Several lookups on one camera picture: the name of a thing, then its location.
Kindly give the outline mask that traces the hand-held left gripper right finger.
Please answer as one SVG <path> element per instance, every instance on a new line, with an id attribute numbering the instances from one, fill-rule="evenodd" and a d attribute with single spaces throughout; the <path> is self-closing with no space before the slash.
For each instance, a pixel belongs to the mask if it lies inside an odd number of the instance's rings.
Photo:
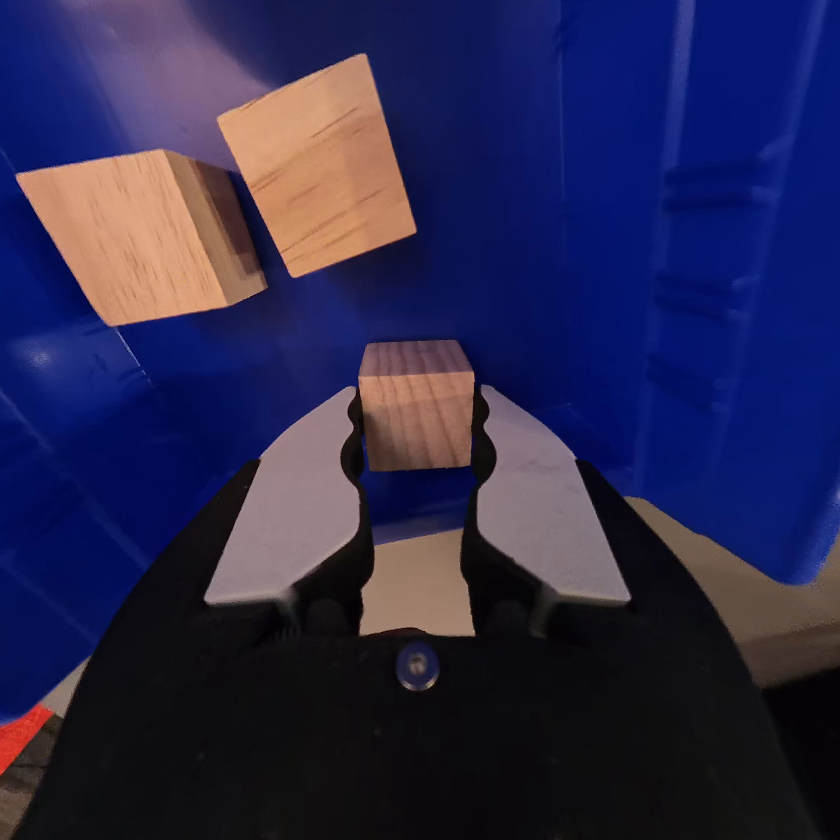
<path id="1" fill-rule="evenodd" d="M 460 549 L 478 637 L 546 637 L 558 607 L 624 609 L 631 593 L 561 438 L 489 385 L 476 388 Z"/>

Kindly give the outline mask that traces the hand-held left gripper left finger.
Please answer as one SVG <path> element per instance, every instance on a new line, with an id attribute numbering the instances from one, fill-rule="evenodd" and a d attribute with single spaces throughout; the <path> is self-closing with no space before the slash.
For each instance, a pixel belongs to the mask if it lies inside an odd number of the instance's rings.
<path id="1" fill-rule="evenodd" d="M 210 607 L 274 604 L 296 628 L 356 636 L 374 568 L 364 420 L 348 386 L 264 452 L 204 595 Z"/>

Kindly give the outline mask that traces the wooden cube block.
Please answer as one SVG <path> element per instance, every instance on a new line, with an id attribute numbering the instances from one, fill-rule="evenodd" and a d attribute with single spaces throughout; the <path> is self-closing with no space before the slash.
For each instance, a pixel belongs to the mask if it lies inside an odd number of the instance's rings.
<path id="1" fill-rule="evenodd" d="M 16 174 L 111 327 L 228 308 L 267 289 L 231 175 L 170 150 Z"/>
<path id="2" fill-rule="evenodd" d="M 370 469 L 468 467 L 475 389 L 454 339 L 369 343 L 359 391 Z"/>
<path id="3" fill-rule="evenodd" d="M 217 124 L 291 277 L 416 234 L 366 54 L 230 109 Z"/>

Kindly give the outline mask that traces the blue plastic bin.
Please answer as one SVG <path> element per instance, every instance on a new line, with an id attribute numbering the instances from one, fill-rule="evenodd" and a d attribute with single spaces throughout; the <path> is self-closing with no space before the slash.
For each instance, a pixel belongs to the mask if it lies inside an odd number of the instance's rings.
<path id="1" fill-rule="evenodd" d="M 366 54 L 414 236 L 292 278 L 217 116 Z M 222 166 L 267 289 L 111 327 L 17 184 Z M 2 2 L 2 724 L 374 341 L 785 584 L 838 531 L 838 2 Z"/>

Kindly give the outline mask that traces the grey desk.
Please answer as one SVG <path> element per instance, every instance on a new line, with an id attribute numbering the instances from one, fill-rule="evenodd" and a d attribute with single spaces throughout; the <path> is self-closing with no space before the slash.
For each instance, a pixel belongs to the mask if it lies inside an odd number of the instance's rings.
<path id="1" fill-rule="evenodd" d="M 626 501 L 706 593 L 759 686 L 838 665 L 838 541 L 813 582 L 781 584 L 650 502 Z M 375 548 L 374 572 L 362 591 L 363 635 L 399 628 L 473 634 L 467 585 L 459 570 L 461 533 L 424 534 Z"/>

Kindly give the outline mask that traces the red object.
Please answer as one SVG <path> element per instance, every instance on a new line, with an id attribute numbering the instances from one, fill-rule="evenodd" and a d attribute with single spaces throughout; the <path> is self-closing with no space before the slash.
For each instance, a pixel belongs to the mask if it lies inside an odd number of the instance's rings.
<path id="1" fill-rule="evenodd" d="M 1 774 L 9 769 L 52 717 L 52 710 L 38 704 L 22 717 L 1 726 Z"/>

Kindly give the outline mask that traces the person's black clothing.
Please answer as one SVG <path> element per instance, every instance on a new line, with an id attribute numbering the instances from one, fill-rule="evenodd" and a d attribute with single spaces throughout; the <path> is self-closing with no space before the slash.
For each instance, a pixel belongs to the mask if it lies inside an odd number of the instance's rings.
<path id="1" fill-rule="evenodd" d="M 767 688 L 794 776 L 825 838 L 839 838 L 839 668 Z"/>

